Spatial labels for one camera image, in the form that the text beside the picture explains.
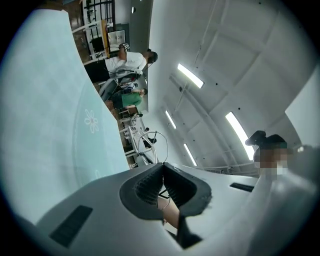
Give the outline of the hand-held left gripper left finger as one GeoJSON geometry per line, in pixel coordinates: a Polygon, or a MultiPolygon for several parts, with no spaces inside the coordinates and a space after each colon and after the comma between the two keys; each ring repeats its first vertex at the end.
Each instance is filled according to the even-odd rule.
{"type": "Polygon", "coordinates": [[[37,223],[56,256],[177,256],[181,247],[157,208],[162,164],[98,178],[37,223]]]}

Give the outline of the light blue daisy tablecloth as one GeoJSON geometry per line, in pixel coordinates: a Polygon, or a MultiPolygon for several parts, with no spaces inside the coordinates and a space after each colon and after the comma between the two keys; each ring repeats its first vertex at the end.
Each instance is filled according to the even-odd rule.
{"type": "Polygon", "coordinates": [[[10,207],[36,224],[84,185],[128,169],[68,13],[35,10],[0,64],[0,184],[10,207]]]}

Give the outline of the long ceiling light panel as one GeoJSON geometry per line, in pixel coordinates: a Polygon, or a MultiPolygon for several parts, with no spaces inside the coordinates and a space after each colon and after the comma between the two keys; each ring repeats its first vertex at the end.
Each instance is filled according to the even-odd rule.
{"type": "Polygon", "coordinates": [[[182,64],[178,64],[177,69],[183,73],[189,80],[191,80],[199,89],[201,89],[204,85],[204,82],[198,78],[194,73],[192,73],[189,69],[187,69],[182,64]]]}
{"type": "Polygon", "coordinates": [[[245,130],[243,129],[243,127],[241,126],[240,122],[238,121],[236,116],[233,114],[233,112],[229,112],[225,116],[225,118],[227,119],[229,124],[232,126],[234,132],[238,136],[238,138],[239,138],[239,140],[240,140],[240,142],[241,142],[241,144],[247,154],[248,159],[250,161],[252,161],[254,159],[255,150],[254,150],[253,146],[246,145],[246,140],[248,139],[248,136],[247,136],[245,130]]]}
{"type": "Polygon", "coordinates": [[[175,124],[175,122],[174,122],[173,118],[171,117],[170,113],[169,113],[167,110],[165,111],[165,115],[167,116],[167,118],[168,118],[168,120],[169,120],[169,122],[170,122],[171,126],[173,127],[173,129],[176,129],[176,128],[177,128],[177,126],[176,126],[176,124],[175,124]]]}
{"type": "Polygon", "coordinates": [[[187,154],[188,154],[188,156],[189,156],[192,164],[193,164],[195,167],[197,167],[198,165],[197,165],[197,163],[196,163],[196,161],[195,161],[195,159],[194,159],[194,157],[193,157],[193,155],[192,155],[192,153],[191,153],[188,145],[187,145],[186,143],[184,143],[183,146],[184,146],[184,148],[185,148],[185,150],[186,150],[186,152],[187,152],[187,154]]]}

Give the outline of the white metal rack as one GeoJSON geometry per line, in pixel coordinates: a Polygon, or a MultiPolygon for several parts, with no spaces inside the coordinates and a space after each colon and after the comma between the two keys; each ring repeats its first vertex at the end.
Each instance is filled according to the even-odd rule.
{"type": "MultiPolygon", "coordinates": [[[[131,168],[135,168],[142,163],[144,165],[153,164],[153,154],[151,151],[147,152],[145,155],[139,155],[137,153],[138,138],[140,137],[140,131],[149,132],[149,128],[145,128],[141,117],[142,114],[133,114],[129,117],[124,117],[119,120],[120,123],[123,123],[123,128],[119,131],[121,140],[127,140],[128,144],[123,147],[126,158],[133,157],[134,163],[130,164],[131,168]]],[[[148,137],[151,141],[154,138],[154,134],[149,133],[148,137]]]]}

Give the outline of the black metal railing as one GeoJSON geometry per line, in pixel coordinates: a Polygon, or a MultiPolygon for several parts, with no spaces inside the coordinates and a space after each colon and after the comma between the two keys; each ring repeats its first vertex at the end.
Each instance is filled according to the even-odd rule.
{"type": "Polygon", "coordinates": [[[83,24],[105,20],[108,27],[116,26],[115,0],[81,0],[83,24]]]}

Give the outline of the wooden table white legs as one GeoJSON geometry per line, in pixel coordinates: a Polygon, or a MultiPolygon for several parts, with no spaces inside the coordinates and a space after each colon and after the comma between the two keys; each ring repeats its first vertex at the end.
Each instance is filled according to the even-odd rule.
{"type": "Polygon", "coordinates": [[[86,62],[85,65],[101,60],[110,58],[110,45],[108,38],[108,28],[110,23],[105,19],[97,20],[95,22],[86,23],[84,26],[72,31],[82,31],[85,33],[87,40],[87,47],[92,60],[86,62]]]}

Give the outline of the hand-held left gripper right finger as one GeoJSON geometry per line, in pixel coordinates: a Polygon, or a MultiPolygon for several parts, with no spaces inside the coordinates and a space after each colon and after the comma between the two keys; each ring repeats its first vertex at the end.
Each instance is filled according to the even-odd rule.
{"type": "Polygon", "coordinates": [[[222,228],[245,204],[256,177],[163,164],[163,184],[179,209],[176,241],[188,248],[222,228]]]}

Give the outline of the thin wire-frame eyeglasses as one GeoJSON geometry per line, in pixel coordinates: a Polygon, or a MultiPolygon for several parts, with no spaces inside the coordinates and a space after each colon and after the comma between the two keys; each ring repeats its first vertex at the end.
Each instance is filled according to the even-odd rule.
{"type": "Polygon", "coordinates": [[[137,150],[136,150],[137,153],[141,156],[142,155],[144,156],[147,152],[151,151],[153,154],[152,163],[153,164],[160,163],[157,155],[157,150],[154,144],[156,143],[156,136],[161,135],[165,139],[165,143],[166,143],[166,157],[164,159],[164,162],[166,162],[169,156],[168,139],[161,132],[158,132],[158,131],[144,132],[141,130],[139,133],[140,133],[140,136],[138,138],[138,143],[137,143],[137,150]],[[149,139],[148,134],[154,134],[152,141],[149,139]]]}

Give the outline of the white display cabinet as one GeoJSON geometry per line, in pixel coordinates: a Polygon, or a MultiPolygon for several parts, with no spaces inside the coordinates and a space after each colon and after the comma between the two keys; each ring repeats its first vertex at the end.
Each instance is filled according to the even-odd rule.
{"type": "Polygon", "coordinates": [[[125,30],[116,30],[112,32],[108,32],[108,41],[110,48],[119,48],[119,45],[124,44],[126,42],[125,30]]]}

